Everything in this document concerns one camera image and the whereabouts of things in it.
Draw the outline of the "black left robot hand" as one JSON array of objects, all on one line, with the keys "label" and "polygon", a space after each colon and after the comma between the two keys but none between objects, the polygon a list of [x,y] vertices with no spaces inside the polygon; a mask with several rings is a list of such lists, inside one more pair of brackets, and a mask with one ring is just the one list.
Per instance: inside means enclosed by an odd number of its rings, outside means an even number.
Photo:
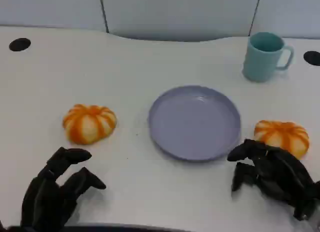
[{"label": "black left robot hand", "polygon": [[37,232],[58,232],[73,215],[78,198],[89,188],[106,185],[86,167],[74,173],[63,185],[57,179],[71,166],[89,160],[82,148],[60,147],[30,182],[21,207],[20,225]]}]

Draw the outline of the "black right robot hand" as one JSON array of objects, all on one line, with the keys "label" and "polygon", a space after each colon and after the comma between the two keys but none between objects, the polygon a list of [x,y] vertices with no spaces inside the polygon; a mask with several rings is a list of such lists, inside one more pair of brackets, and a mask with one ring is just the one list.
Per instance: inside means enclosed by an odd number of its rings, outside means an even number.
[{"label": "black right robot hand", "polygon": [[293,207],[296,220],[306,221],[314,215],[320,203],[320,183],[287,150],[245,139],[230,151],[227,160],[236,162],[233,193],[243,184],[256,186],[264,195]]}]

